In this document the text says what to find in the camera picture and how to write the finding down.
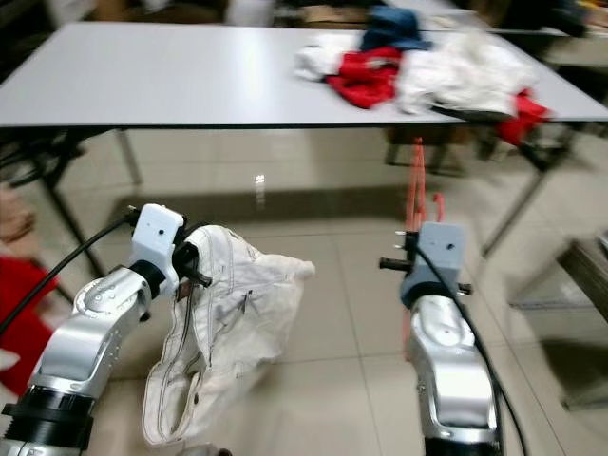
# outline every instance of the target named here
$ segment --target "table leg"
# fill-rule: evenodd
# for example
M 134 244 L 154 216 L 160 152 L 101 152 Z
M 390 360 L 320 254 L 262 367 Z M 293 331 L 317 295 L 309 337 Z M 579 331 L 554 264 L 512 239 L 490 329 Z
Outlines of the table leg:
M 438 174 L 442 163 L 446 159 L 447 150 L 449 149 L 449 141 L 451 139 L 451 131 L 452 129 L 447 127 L 446 134 L 443 135 L 443 139 L 440 141 L 440 144 L 435 147 L 435 152 L 430 158 L 430 163 L 428 164 L 428 170 L 431 173 Z
M 576 130 L 571 126 L 567 126 L 564 133 L 561 135 L 560 146 L 550 155 L 549 158 L 544 159 L 539 155 L 539 151 L 534 147 L 528 145 L 527 148 L 521 147 L 522 154 L 536 167 L 537 175 L 528 184 L 523 193 L 518 198 L 510 212 L 501 222 L 499 228 L 492 235 L 488 242 L 485 243 L 482 248 L 482 256 L 484 258 L 489 255 L 498 247 L 500 242 L 503 240 L 504 235 L 513 226 L 517 219 L 522 215 L 523 210 L 529 205 L 537 192 L 542 188 L 544 180 L 550 170 L 558 167 L 560 163 L 567 157 L 570 152 L 570 142 L 574 137 Z
M 397 154 L 399 153 L 400 144 L 389 144 L 389 148 L 387 149 L 387 153 L 384 157 L 384 164 L 395 165 L 397 164 Z
M 121 128 L 116 131 L 116 134 L 118 136 L 118 142 L 121 144 L 121 149 L 123 150 L 124 161 L 126 162 L 126 167 L 131 175 L 131 180 L 135 185 L 140 185 L 143 182 L 142 173 L 140 172 L 140 167 L 137 165 L 131 142 L 126 136 L 126 130 Z
M 525 188 L 525 190 L 520 195 L 511 211 L 501 222 L 500 227 L 492 235 L 489 241 L 485 243 L 482 249 L 482 256 L 484 258 L 489 257 L 489 255 L 494 251 L 494 249 L 498 247 L 500 242 L 503 240 L 506 232 L 517 221 L 517 219 L 523 213 L 523 210 L 528 206 L 528 204 L 532 201 L 533 197 L 542 188 L 542 184 L 544 183 L 544 178 L 546 177 L 546 174 L 546 171 L 537 172 L 537 175 Z

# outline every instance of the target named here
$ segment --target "gray table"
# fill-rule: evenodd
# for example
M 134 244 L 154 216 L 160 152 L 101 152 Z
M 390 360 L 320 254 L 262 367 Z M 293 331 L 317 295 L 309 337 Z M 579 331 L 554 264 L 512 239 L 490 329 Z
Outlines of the gray table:
M 294 54 L 318 30 L 150 24 L 73 24 L 56 32 L 0 86 L 0 128 L 314 128 L 460 124 L 435 112 L 406 115 L 345 103 L 297 79 Z M 429 32 L 433 41 L 450 32 Z M 493 37 L 531 65 L 537 100 L 562 123 L 608 122 L 608 109 L 548 67 Z M 563 154 L 556 155 L 555 163 Z M 551 167 L 499 229 L 496 245 Z

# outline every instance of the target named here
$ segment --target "red fabric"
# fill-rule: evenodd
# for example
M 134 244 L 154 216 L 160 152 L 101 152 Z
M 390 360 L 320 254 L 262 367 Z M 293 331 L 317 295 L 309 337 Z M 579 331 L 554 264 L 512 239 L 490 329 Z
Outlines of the red fabric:
M 46 271 L 23 259 L 0 256 L 0 319 L 4 321 L 46 274 Z M 55 282 L 51 280 L 14 319 L 0 339 L 0 347 L 20 356 L 17 364 L 0 371 L 0 382 L 15 394 L 26 391 L 29 377 L 52 335 L 52 330 L 40 320 L 35 308 L 53 288 Z
M 380 47 L 367 52 L 347 52 L 335 76 L 327 83 L 351 104 L 369 109 L 395 96 L 394 79 L 401 51 Z
M 500 123 L 498 136 L 513 145 L 520 145 L 526 133 L 548 117 L 549 110 L 531 100 L 530 89 L 523 90 L 516 98 L 517 117 Z

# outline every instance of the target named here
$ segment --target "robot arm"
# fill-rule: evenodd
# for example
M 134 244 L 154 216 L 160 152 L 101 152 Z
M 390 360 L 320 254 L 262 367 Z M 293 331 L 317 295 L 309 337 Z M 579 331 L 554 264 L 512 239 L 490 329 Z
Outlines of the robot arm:
M 5 406 L 3 414 L 12 421 L 0 440 L 0 455 L 71 456 L 87 448 L 90 413 L 123 339 L 147 316 L 153 298 L 172 295 L 180 276 L 196 274 L 197 249 L 181 242 L 184 224 L 181 215 L 164 207 L 144 206 L 129 268 L 84 286 L 72 315 L 48 341 L 27 392 L 17 404 Z
M 408 350 L 418 374 L 418 399 L 427 455 L 501 454 L 496 395 L 475 337 L 413 243 L 448 280 L 451 291 L 470 291 L 457 282 L 465 248 L 463 229 L 427 222 L 406 241 L 407 260 L 382 258 L 381 268 L 404 271 L 401 300 L 411 311 Z

